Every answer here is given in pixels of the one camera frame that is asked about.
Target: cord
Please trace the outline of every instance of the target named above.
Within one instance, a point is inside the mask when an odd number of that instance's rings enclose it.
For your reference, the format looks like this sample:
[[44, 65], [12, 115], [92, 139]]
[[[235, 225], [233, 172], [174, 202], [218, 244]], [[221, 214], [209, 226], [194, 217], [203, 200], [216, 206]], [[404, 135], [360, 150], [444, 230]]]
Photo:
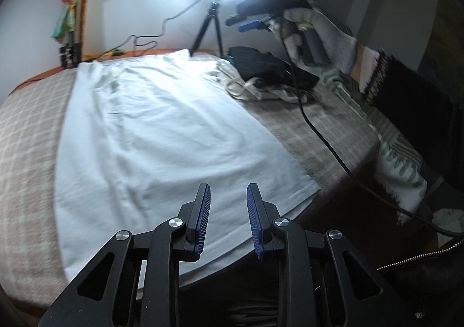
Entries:
[[179, 13], [177, 13], [175, 16], [172, 16], [170, 18], [166, 18], [162, 24], [161, 24], [161, 33], [159, 35], [142, 35], [142, 36], [137, 36], [137, 35], [131, 35], [129, 36], [129, 38], [127, 38], [124, 42], [122, 42], [119, 46], [115, 47], [115, 48], [112, 48], [110, 49], [109, 51], [106, 51], [106, 52], [103, 52], [99, 55], [97, 55], [96, 57], [93, 57], [91, 59], [88, 59], [86, 60], [86, 62], [91, 62], [91, 61], [94, 61], [94, 60], [98, 60], [100, 57], [102, 57], [104, 54], [107, 54], [108, 52], [112, 52], [114, 50], [117, 50], [118, 48], [122, 47], [123, 45], [127, 44], [131, 38], [134, 38], [134, 45], [133, 45], [133, 52], [135, 53], [135, 48], [136, 47], [145, 47], [145, 46], [148, 46], [149, 44], [152, 44], [153, 46], [151, 46], [150, 48], [147, 48], [145, 49], [144, 51], [142, 51], [140, 53], [140, 55], [138, 55], [139, 57], [140, 56], [143, 56], [145, 53], [147, 53], [148, 51], [150, 50], [153, 50], [154, 48], [156, 48], [158, 46], [158, 42], [157, 41], [148, 41], [147, 43], [144, 43], [144, 44], [138, 44], [138, 40], [140, 38], [160, 38], [160, 37], [163, 37], [164, 34], [166, 34], [166, 24], [169, 22], [169, 21], [172, 21], [173, 19], [176, 19], [176, 18], [179, 18], [180, 16], [182, 16], [183, 14], [187, 13], [190, 9], [192, 9], [194, 6], [198, 5], [202, 0], [195, 0], [193, 3], [191, 3], [189, 6], [187, 6], [187, 8], [185, 8], [184, 10], [180, 11]]
[[416, 255], [415, 257], [412, 257], [412, 258], [408, 258], [408, 259], [405, 259], [405, 260], [402, 260], [402, 261], [397, 261], [396, 263], [392, 263], [392, 264], [388, 264], [388, 265], [384, 265], [383, 267], [379, 267], [377, 268], [377, 270], [380, 272], [380, 271], [386, 271], [388, 269], [393, 269], [393, 268], [397, 268], [397, 267], [402, 267], [404, 265], [409, 265], [409, 264], [414, 264], [415, 262], [417, 261], [426, 261], [426, 260], [429, 260], [429, 259], [435, 259], [443, 254], [446, 254], [446, 253], [449, 253], [449, 252], [452, 252], [454, 251], [455, 249], [457, 249], [459, 246], [461, 246], [462, 244], [464, 243], [464, 238], [463, 239], [460, 239], [459, 241], [457, 241], [455, 244], [453, 244], [451, 247], [448, 247], [448, 248], [444, 248], [442, 250], [437, 250], [437, 251], [433, 251], [433, 252], [428, 252], [426, 254], [420, 254], [420, 255]]
[[119, 46], [115, 47], [115, 48], [112, 48], [108, 51], [105, 51], [105, 52], [102, 52], [100, 55], [97, 55], [96, 57], [92, 57], [91, 59], [88, 59], [86, 60], [85, 62], [91, 62], [91, 61], [94, 61], [94, 60], [98, 60], [100, 57], [102, 57], [104, 54], [107, 54], [108, 52], [112, 52], [112, 51], [115, 51], [117, 50], [119, 47], [122, 47], [123, 45], [125, 45], [126, 43], [128, 43], [132, 38], [136, 38], [135, 35], [129, 35], [129, 38], [127, 38], [125, 41], [123, 41]]
[[173, 19], [179, 18], [183, 14], [187, 13], [190, 9], [192, 9], [194, 6], [198, 5], [201, 1], [202, 0], [195, 0], [193, 3], [191, 3], [189, 6], [187, 6], [187, 8], [180, 11], [175, 16], [172, 16], [170, 18], [166, 18], [161, 24], [161, 33], [160, 34], [158, 34], [158, 35], [142, 35], [142, 36], [139, 36], [139, 37], [135, 37], [135, 39], [134, 39], [134, 48], [135, 47], [145, 47], [145, 46], [148, 46], [149, 44], [152, 44], [152, 43], [154, 45], [153, 47], [150, 47], [150, 48], [146, 49], [145, 51], [141, 52], [139, 57], [142, 56], [147, 51], [152, 50], [153, 48], [157, 47], [158, 42], [157, 41], [148, 41], [147, 43], [144, 43], [144, 44], [138, 44], [137, 43], [138, 39], [140, 39], [140, 38], [160, 38], [160, 37], [164, 36], [164, 34], [166, 34], [166, 24], [169, 21], [172, 21]]
[[345, 170], [345, 172], [351, 177], [351, 179], [361, 188], [363, 188], [365, 191], [367, 191], [369, 194], [373, 195], [374, 197], [376, 197], [377, 199], [379, 199], [382, 203], [386, 204], [387, 206], [390, 206], [391, 208], [394, 208], [396, 209], [398, 212], [400, 213], [403, 213], [405, 214], [406, 216], [410, 217], [410, 218], [413, 218], [414, 220], [417, 220], [425, 225], [428, 225], [430, 226], [431, 228], [433, 228], [435, 231], [437, 231], [438, 233], [444, 235], [444, 236], [447, 236], [447, 237], [452, 237], [452, 238], [464, 238], [464, 233], [456, 233], [454, 231], [449, 231], [449, 230], [445, 230], [445, 229], [442, 229], [440, 228], [439, 226], [435, 225], [434, 223], [426, 220], [425, 218], [421, 217], [421, 216], [418, 216], [414, 213], [411, 213], [409, 211], [407, 211], [406, 209], [403, 209], [395, 204], [392, 204], [388, 201], [386, 201], [386, 199], [384, 199], [382, 196], [376, 194], [374, 191], [372, 191], [369, 187], [365, 186], [363, 183], [361, 183], [358, 179], [356, 179], [356, 177], [353, 175], [353, 173], [351, 172], [351, 170], [345, 165], [345, 163], [343, 162], [343, 160], [340, 158], [340, 156], [337, 154], [337, 152], [335, 151], [335, 149], [329, 144], [329, 142], [324, 138], [324, 136], [321, 135], [321, 133], [317, 130], [317, 128], [309, 121], [308, 117], [306, 116], [306, 113], [305, 113], [305, 109], [303, 108], [303, 103], [301, 102], [301, 93], [300, 93], [300, 88], [299, 88], [299, 85], [298, 85], [298, 79], [296, 78], [295, 76], [295, 70], [294, 70], [294, 67], [296, 66], [291, 57], [290, 57], [290, 54], [288, 52], [288, 49], [287, 49], [287, 46], [285, 45], [285, 42], [284, 42], [284, 36], [283, 36], [283, 25], [282, 23], [280, 24], [280, 28], [279, 28], [279, 31], [280, 31], [280, 39], [282, 41], [282, 44], [284, 46], [284, 49], [285, 49], [285, 54], [287, 55], [287, 58], [289, 60], [289, 63], [291, 65], [291, 76], [292, 76], [292, 80], [293, 80], [293, 84], [295, 86], [295, 90], [296, 90], [296, 97], [298, 98], [298, 106], [300, 107], [300, 111], [301, 111], [301, 114], [303, 115], [303, 118], [305, 120], [305, 122], [308, 124], [308, 126], [313, 130], [313, 132], [316, 134], [316, 136], [324, 143], [324, 145], [327, 147], [327, 149], [330, 150], [330, 152], [332, 153], [332, 155], [335, 157], [335, 159], [337, 160], [337, 162], [340, 164], [340, 166]]

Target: bed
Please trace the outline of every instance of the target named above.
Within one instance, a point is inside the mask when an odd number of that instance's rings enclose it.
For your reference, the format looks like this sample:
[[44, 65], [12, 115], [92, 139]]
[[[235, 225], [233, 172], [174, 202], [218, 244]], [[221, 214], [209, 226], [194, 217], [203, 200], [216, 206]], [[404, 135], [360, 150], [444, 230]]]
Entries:
[[[53, 203], [61, 128], [76, 69], [63, 70], [13, 92], [0, 109], [0, 283], [13, 299], [48, 307], [66, 287]], [[324, 87], [306, 105], [314, 125], [356, 172], [375, 159], [378, 138]], [[316, 179], [321, 192], [298, 220], [304, 224], [349, 180], [310, 131], [296, 105], [236, 101]]]

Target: power cable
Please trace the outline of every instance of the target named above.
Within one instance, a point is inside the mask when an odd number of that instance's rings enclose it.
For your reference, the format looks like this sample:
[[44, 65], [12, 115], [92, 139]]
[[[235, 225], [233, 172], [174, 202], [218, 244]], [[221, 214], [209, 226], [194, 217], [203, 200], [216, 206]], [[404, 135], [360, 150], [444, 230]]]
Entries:
[[363, 188], [365, 191], [367, 191], [369, 194], [373, 195], [374, 197], [376, 197], [377, 199], [379, 199], [382, 203], [386, 204], [387, 206], [391, 207], [391, 208], [394, 208], [396, 209], [396, 211], [400, 212], [400, 213], [403, 213], [405, 214], [406, 216], [410, 217], [410, 218], [413, 218], [414, 220], [417, 220], [427, 226], [430, 226], [431, 228], [433, 228], [435, 231], [437, 231], [438, 233], [444, 235], [444, 236], [447, 236], [447, 237], [452, 237], [452, 238], [464, 238], [464, 233], [456, 233], [454, 231], [450, 231], [450, 230], [445, 230], [445, 229], [442, 229], [440, 228], [439, 226], [435, 225], [434, 223], [426, 220], [425, 218], [421, 217], [421, 216], [418, 216], [414, 213], [411, 213], [410, 211], [406, 210], [406, 209], [403, 209], [395, 204], [392, 204], [390, 202], [388, 202], [386, 199], [384, 199], [382, 196], [378, 195], [377, 193], [375, 193], [374, 191], [372, 191], [369, 187], [365, 186], [363, 183], [361, 183], [354, 175], [353, 173], [351, 172], [351, 170], [345, 165], [345, 163], [343, 162], [343, 160], [340, 158], [340, 156], [337, 154], [337, 152], [335, 151], [335, 149], [329, 144], [329, 142], [324, 138], [324, 136], [322, 136], [322, 134], [317, 130], [317, 128], [311, 123], [311, 121], [308, 119], [308, 116], [306, 116], [306, 113], [305, 113], [305, 109], [303, 108], [303, 103], [301, 101], [301, 92], [300, 92], [300, 87], [298, 85], [298, 79], [296, 78], [295, 76], [295, 70], [294, 70], [294, 67], [296, 66], [291, 57], [290, 57], [290, 54], [288, 52], [288, 49], [287, 49], [287, 46], [285, 45], [285, 42], [284, 42], [284, 36], [283, 36], [283, 24], [280, 23], [280, 38], [281, 38], [281, 41], [282, 41], [282, 44], [284, 46], [284, 49], [285, 49], [285, 54], [287, 55], [287, 58], [289, 60], [289, 63], [291, 65], [291, 76], [292, 76], [292, 80], [293, 80], [293, 84], [295, 86], [295, 90], [296, 90], [296, 97], [298, 98], [298, 105], [299, 105], [299, 108], [300, 108], [300, 111], [301, 111], [301, 114], [303, 115], [303, 119], [305, 120], [305, 122], [308, 124], [308, 126], [313, 130], [313, 132], [316, 134], [316, 136], [324, 143], [324, 145], [327, 147], [327, 149], [330, 150], [330, 152], [332, 153], [332, 155], [335, 157], [335, 159], [337, 160], [337, 162], [340, 164], [340, 166], [345, 170], [345, 172], [351, 177], [351, 179], [361, 188]]
[[148, 41], [147, 43], [143, 43], [143, 44], [138, 44], [138, 40], [141, 39], [141, 38], [161, 38], [164, 36], [164, 34], [166, 34], [166, 24], [169, 22], [169, 21], [172, 21], [174, 19], [177, 19], [179, 18], [180, 16], [184, 15], [185, 13], [187, 13], [189, 10], [191, 10], [194, 6], [198, 5], [202, 0], [195, 0], [193, 3], [191, 3], [189, 6], [187, 6], [187, 8], [183, 9], [182, 11], [180, 11], [179, 13], [177, 13], [175, 16], [172, 16], [170, 18], [166, 18], [162, 24], [161, 24], [161, 33], [159, 35], [142, 35], [142, 36], [137, 36], [137, 35], [131, 35], [129, 36], [129, 38], [127, 38], [124, 42], [122, 42], [119, 46], [115, 47], [115, 48], [112, 48], [110, 49], [109, 51], [106, 51], [106, 52], [103, 52], [99, 55], [97, 55], [96, 57], [93, 57], [91, 59], [88, 59], [86, 60], [86, 62], [91, 62], [91, 61], [94, 61], [94, 60], [98, 60], [100, 57], [102, 57], [104, 54], [107, 54], [108, 52], [112, 52], [112, 51], [115, 51], [117, 50], [118, 48], [124, 46], [125, 44], [127, 44], [131, 38], [133, 38], [134, 42], [133, 42], [133, 52], [135, 53], [135, 48], [136, 47], [145, 47], [145, 46], [148, 46], [149, 44], [152, 44], [152, 46], [150, 48], [147, 48], [145, 49], [144, 51], [142, 51], [138, 56], [143, 56], [145, 53], [147, 53], [148, 51], [150, 50], [153, 50], [154, 48], [156, 48], [158, 46], [158, 42], [157, 41]]

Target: silver bolt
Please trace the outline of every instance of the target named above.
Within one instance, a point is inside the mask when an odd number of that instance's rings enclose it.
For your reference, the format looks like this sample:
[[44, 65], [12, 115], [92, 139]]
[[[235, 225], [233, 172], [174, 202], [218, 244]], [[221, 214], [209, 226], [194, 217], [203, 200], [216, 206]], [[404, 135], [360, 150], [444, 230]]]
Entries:
[[279, 217], [275, 219], [274, 223], [275, 225], [282, 227], [287, 226], [289, 224], [289, 221], [284, 217]]
[[118, 241], [124, 241], [125, 239], [129, 238], [131, 234], [127, 230], [121, 230], [116, 233], [116, 239]]
[[343, 237], [343, 234], [339, 232], [338, 230], [333, 229], [329, 231], [329, 237], [335, 240], [339, 240]]
[[173, 228], [178, 228], [180, 225], [182, 225], [184, 222], [182, 221], [181, 218], [173, 218], [172, 220], [169, 221], [169, 225], [171, 225]]

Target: white work glove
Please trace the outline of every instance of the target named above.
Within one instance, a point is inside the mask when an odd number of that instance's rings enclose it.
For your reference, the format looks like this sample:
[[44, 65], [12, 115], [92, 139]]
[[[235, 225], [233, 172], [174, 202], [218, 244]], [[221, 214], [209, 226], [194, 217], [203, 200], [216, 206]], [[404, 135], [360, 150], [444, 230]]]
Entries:
[[[295, 22], [299, 27], [314, 27], [332, 64], [345, 74], [351, 73], [356, 62], [358, 41], [338, 29], [316, 5], [314, 5], [314, 9], [295, 8], [286, 10], [284, 18]], [[284, 43], [292, 60], [297, 62], [300, 60], [298, 47], [301, 46], [301, 38], [297, 34], [287, 36], [286, 33], [288, 34], [288, 31], [284, 22], [282, 35]]]

